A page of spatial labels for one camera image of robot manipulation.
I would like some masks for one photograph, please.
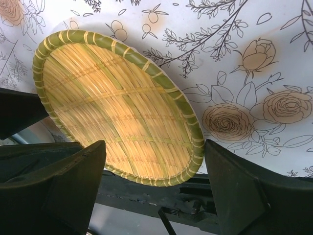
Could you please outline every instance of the printed rose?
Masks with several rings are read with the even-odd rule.
[[[19,25],[24,17],[23,5],[19,0],[0,0],[0,15],[6,25]]]
[[[202,122],[204,128],[222,142],[244,142],[254,131],[254,119],[249,110],[235,103],[208,107]]]
[[[258,119],[275,123],[294,123],[307,118],[312,112],[311,96],[292,91],[282,91],[269,95],[264,103],[251,109]]]
[[[269,65],[276,50],[269,40],[259,39],[250,43],[243,55],[243,67],[249,71],[256,71]]]

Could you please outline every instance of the gray floor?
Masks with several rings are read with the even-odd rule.
[[[212,235],[198,228],[171,223],[177,235]],[[160,219],[97,203],[89,227],[100,235],[168,235]]]

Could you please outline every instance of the white tablecloth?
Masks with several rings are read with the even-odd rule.
[[[34,50],[52,32],[102,33],[160,65],[208,139],[313,177],[313,0],[0,0],[0,15],[1,87],[35,92]]]

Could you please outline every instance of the woven bamboo basket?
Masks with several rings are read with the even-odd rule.
[[[82,30],[54,33],[36,50],[33,75],[42,104],[71,141],[105,140],[113,173],[173,186],[202,164],[204,139],[186,97],[123,43]]]

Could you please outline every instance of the floral tablecloth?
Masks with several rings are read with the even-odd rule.
[[[35,92],[34,50],[52,32],[102,33],[161,66],[208,139],[313,177],[313,0],[0,0],[0,15],[1,87]]]

